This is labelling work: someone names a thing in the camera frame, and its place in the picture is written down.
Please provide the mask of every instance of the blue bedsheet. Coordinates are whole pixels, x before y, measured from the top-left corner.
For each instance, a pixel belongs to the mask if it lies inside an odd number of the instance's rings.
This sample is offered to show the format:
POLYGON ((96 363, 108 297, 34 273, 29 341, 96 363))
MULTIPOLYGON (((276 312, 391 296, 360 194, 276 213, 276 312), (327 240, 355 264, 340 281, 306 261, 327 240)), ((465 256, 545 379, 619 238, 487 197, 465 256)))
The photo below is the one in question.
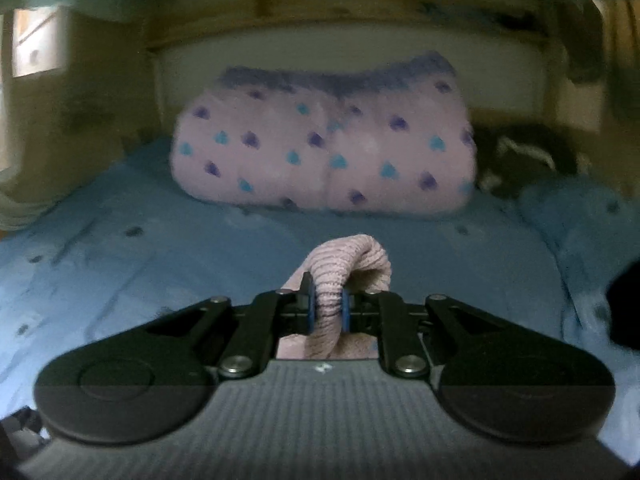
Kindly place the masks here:
POLYGON ((456 216, 421 221, 205 204, 171 179, 169 147, 144 147, 0 242, 0 416, 33 404, 53 357, 208 296, 249 302, 313 247, 351 234, 384 245, 407 301, 441 292, 557 338, 575 312, 514 205, 477 194, 456 216))
MULTIPOLYGON (((597 356, 616 380, 616 400, 600 438, 629 463, 640 461, 640 352, 610 341, 606 292, 640 258, 640 204, 585 178, 532 186, 519 211, 556 256, 572 308, 562 338, 597 356)), ((629 297, 628 308, 639 308, 629 297)))

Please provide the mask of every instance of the blue dot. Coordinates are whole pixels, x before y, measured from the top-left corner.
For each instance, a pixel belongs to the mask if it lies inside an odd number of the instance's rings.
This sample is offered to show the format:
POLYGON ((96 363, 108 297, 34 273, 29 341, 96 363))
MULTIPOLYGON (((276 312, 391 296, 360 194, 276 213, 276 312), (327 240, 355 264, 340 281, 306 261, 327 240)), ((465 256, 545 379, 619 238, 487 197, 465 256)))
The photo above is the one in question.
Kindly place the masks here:
POLYGON ((391 178, 395 180, 400 175, 398 174, 398 170, 396 170, 394 165, 387 161, 382 165, 382 168, 380 169, 380 176, 382 178, 391 178))
POLYGON ((182 155, 191 156, 193 154, 193 148, 188 142, 183 142, 180 145, 180 153, 182 155))
POLYGON ((447 145, 444 143, 444 140, 442 140, 439 136, 431 137, 431 140, 429 141, 429 147, 434 152, 447 151, 447 145))
POLYGON ((344 127, 342 126, 342 123, 339 123, 338 121, 331 121, 329 122, 329 124, 326 127, 326 130, 332 134, 334 132, 337 132, 338 130, 343 130, 344 127))
POLYGON ((334 170, 346 170, 348 167, 347 159, 342 155, 334 155, 331 159, 330 165, 334 170))
POLYGON ((238 179, 238 187, 245 193, 254 192, 254 187, 251 184, 249 184, 244 178, 238 179))
POLYGON ((209 110, 207 110, 204 106, 199 106, 193 111, 193 115, 199 119, 208 120, 209 110))
POLYGON ((462 181, 462 184, 458 186, 458 191, 462 194, 469 195, 474 190, 474 183, 469 182, 467 179, 462 181))
POLYGON ((225 131, 222 131, 222 132, 218 133, 216 135, 215 139, 216 139, 216 143, 217 144, 224 145, 224 144, 229 142, 229 136, 226 134, 225 131))
POLYGON ((294 166, 300 165, 300 156, 295 152, 295 150, 291 150, 287 153, 287 162, 289 164, 293 164, 294 166))

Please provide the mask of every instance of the metal screw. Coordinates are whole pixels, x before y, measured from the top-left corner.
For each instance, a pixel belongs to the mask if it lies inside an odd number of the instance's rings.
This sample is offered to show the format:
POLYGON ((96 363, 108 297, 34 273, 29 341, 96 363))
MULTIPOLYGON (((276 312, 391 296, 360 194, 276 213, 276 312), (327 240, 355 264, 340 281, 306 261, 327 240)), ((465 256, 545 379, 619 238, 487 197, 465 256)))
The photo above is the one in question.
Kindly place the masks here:
POLYGON ((232 355, 222 361, 220 368, 229 374, 240 375, 247 373, 253 364, 254 362, 245 355, 232 355))
POLYGON ((423 372, 427 363, 417 355, 403 355, 396 361, 396 370, 403 374, 415 375, 423 372))

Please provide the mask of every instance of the gray gripper base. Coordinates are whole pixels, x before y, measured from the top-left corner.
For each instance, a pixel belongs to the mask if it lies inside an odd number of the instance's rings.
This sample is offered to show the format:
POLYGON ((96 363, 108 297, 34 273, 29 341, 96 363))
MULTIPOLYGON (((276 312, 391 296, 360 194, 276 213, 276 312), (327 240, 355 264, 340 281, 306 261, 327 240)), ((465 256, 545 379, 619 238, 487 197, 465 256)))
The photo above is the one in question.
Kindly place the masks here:
POLYGON ((21 466, 34 480, 615 480, 628 467, 595 439, 530 449, 477 436, 423 381, 377 361, 272 361, 222 383, 186 426, 98 448, 57 439, 21 466))

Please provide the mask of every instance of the black circular pad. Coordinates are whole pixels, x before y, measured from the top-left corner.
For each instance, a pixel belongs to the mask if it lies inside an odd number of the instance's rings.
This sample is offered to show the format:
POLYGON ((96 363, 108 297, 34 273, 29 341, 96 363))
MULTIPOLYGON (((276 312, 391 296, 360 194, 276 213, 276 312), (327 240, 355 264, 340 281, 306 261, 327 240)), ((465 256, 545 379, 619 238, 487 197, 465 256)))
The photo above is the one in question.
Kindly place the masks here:
POLYGON ((64 354, 41 371, 34 388, 48 430, 110 446, 173 431, 209 396, 210 377, 183 341, 140 334, 64 354))
POLYGON ((508 442, 552 444, 594 433, 615 394, 611 373, 575 347, 528 331, 472 338, 441 374, 443 407, 508 442))

